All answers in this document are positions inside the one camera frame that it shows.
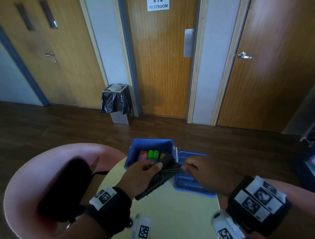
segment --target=yellow table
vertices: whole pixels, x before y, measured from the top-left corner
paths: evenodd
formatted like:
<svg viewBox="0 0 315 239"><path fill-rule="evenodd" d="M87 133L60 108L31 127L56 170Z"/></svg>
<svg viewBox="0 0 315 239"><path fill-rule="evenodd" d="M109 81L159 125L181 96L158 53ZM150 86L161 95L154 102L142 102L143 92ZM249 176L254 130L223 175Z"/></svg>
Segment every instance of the yellow table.
<svg viewBox="0 0 315 239"><path fill-rule="evenodd" d="M121 160L103 180L99 191L114 187L125 173L126 158ZM141 213L152 220L150 239L215 239L211 225L212 215L218 211L218 198L210 198L191 192L177 191L174 178L139 201L133 200L131 217ZM129 239L131 231L125 229L113 239Z"/></svg>

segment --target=left hand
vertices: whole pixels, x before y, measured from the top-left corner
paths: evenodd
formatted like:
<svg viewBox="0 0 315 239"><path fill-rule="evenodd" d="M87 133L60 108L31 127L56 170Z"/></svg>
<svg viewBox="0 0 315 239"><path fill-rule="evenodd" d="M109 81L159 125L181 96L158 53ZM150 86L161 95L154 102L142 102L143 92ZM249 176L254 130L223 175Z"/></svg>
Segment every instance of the left hand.
<svg viewBox="0 0 315 239"><path fill-rule="evenodd" d="M124 173L116 187L121 188L133 200L148 187L151 179L162 167L162 163L155 164L151 160L136 162Z"/></svg>

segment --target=glass panel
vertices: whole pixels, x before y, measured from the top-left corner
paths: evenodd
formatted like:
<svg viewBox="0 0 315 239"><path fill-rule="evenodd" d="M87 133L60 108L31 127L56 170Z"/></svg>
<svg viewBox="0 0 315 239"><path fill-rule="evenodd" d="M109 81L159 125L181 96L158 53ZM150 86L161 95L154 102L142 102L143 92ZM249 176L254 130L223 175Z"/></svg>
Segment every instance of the glass panel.
<svg viewBox="0 0 315 239"><path fill-rule="evenodd" d="M27 29L30 31L35 31L35 27L34 27L33 23L31 22L29 16L27 15L27 12L25 10L24 5L22 3L19 3L19 4L15 4L15 6L16 6L17 10L19 11Z"/></svg>
<svg viewBox="0 0 315 239"><path fill-rule="evenodd" d="M57 22L49 8L49 5L47 3L47 1L39 1L39 4L41 5L43 11L44 11L44 14L47 18L47 21L50 25L51 28L58 28L58 25L57 25Z"/></svg>

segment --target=black trash bag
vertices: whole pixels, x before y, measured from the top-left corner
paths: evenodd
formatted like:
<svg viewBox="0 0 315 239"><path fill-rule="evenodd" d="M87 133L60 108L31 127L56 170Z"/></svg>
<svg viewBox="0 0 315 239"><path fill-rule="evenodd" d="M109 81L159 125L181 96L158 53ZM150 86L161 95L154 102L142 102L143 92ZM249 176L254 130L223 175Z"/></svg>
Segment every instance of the black trash bag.
<svg viewBox="0 0 315 239"><path fill-rule="evenodd" d="M132 101L128 86L121 92L106 91L102 94L101 113L130 113Z"/></svg>

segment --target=hand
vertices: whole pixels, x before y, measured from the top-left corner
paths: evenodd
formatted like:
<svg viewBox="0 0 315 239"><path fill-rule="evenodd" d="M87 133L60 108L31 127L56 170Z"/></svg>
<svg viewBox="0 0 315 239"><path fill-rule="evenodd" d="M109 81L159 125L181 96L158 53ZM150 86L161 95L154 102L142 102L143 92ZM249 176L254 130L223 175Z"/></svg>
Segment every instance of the hand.
<svg viewBox="0 0 315 239"><path fill-rule="evenodd" d="M243 176L210 156L188 157L182 169L204 188L224 196L229 196L243 179Z"/></svg>
<svg viewBox="0 0 315 239"><path fill-rule="evenodd" d="M116 187L121 188L133 200L148 187L162 167L162 163L155 164L151 160L136 162L124 173Z"/></svg>

